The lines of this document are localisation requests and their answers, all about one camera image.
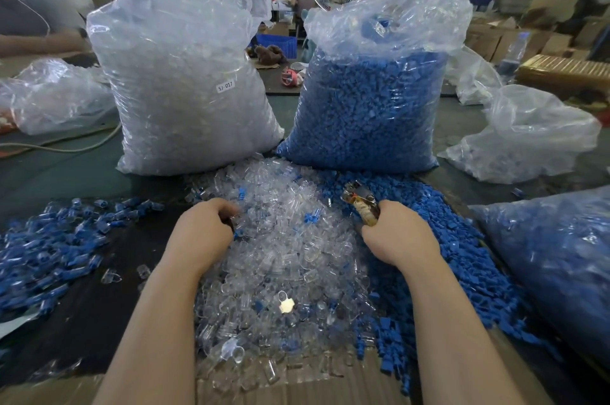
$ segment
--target water bottle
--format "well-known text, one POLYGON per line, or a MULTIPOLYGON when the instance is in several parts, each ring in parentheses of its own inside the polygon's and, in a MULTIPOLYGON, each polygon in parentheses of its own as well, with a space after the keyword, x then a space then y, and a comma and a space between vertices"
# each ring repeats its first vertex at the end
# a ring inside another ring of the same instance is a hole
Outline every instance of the water bottle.
POLYGON ((528 31, 520 32, 516 40, 508 47, 506 56, 498 65, 498 74, 500 76, 511 77, 515 74, 525 53, 529 37, 530 33, 528 31))

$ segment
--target label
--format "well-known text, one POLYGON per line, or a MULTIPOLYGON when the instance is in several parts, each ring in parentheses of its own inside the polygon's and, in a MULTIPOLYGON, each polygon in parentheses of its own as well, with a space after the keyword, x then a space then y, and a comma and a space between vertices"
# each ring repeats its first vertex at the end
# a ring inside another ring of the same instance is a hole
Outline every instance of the label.
POLYGON ((229 89, 232 89, 235 87, 235 81, 233 79, 228 80, 227 82, 223 82, 222 84, 218 84, 216 86, 216 92, 217 93, 223 93, 229 89))

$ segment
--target blue plastic crate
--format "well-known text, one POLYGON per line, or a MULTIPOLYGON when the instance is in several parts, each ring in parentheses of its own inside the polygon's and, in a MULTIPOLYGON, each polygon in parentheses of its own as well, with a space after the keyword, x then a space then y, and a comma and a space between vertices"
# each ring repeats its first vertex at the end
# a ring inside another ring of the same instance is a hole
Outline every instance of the blue plastic crate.
POLYGON ((275 36, 273 34, 256 34, 256 40, 263 47, 277 45, 290 60, 296 59, 296 37, 275 36))

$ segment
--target bag of blue plastic pieces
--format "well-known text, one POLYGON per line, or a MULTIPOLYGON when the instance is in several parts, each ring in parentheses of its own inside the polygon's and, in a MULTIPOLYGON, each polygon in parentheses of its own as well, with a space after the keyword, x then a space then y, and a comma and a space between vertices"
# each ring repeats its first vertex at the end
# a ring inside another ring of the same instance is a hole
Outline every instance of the bag of blue plastic pieces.
POLYGON ((471 209, 542 315, 610 368, 610 186, 471 209))
POLYGON ((278 154, 298 164, 425 171, 448 53, 462 47, 468 0, 356 0, 305 20, 317 48, 292 133, 278 154))

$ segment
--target cable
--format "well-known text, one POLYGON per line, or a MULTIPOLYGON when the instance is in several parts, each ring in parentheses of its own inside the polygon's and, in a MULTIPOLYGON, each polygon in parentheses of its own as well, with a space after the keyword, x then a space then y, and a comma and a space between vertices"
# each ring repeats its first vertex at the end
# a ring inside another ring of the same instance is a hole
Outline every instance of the cable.
POLYGON ((89 151, 89 150, 92 150, 92 149, 95 149, 95 148, 98 148, 98 147, 102 146, 104 143, 106 143, 112 137, 114 137, 116 134, 118 134, 118 132, 121 130, 122 126, 123 125, 121 123, 119 123, 118 126, 116 126, 113 129, 113 131, 108 135, 108 137, 102 139, 101 141, 98 141, 94 145, 87 146, 87 147, 84 147, 84 148, 72 149, 72 150, 59 149, 59 148, 50 148, 50 147, 47 147, 47 146, 44 146, 44 145, 49 145, 51 143, 59 143, 61 141, 68 141, 68 140, 75 139, 75 138, 87 137, 87 136, 93 135, 93 134, 95 134, 97 132, 107 131, 108 128, 103 128, 103 129, 98 129, 96 131, 92 131, 92 132, 88 132, 88 133, 83 133, 83 134, 80 134, 80 135, 76 135, 75 137, 65 137, 65 138, 60 138, 60 139, 56 139, 56 140, 50 140, 50 141, 44 142, 42 145, 30 145, 29 143, 0 143, 0 148, 4 148, 4 147, 8 147, 8 146, 17 146, 17 147, 27 148, 27 150, 17 151, 17 152, 14 152, 14 153, 8 153, 7 155, 3 156, 0 159, 5 159, 5 158, 10 157, 12 155, 21 154, 21 153, 24 153, 26 151, 33 150, 33 149, 39 149, 39 150, 44 150, 44 151, 52 151, 53 153, 82 153, 82 152, 89 151))
POLYGON ((46 24, 46 35, 44 37, 49 37, 49 34, 51 34, 51 27, 49 25, 49 23, 47 23, 47 21, 43 18, 43 16, 37 12, 36 10, 34 10, 34 8, 30 7, 29 5, 27 5, 23 0, 17 0, 19 3, 22 3, 23 5, 25 5, 27 8, 29 8, 30 10, 32 10, 36 15, 40 16, 40 19, 42 21, 44 21, 44 24, 46 24))

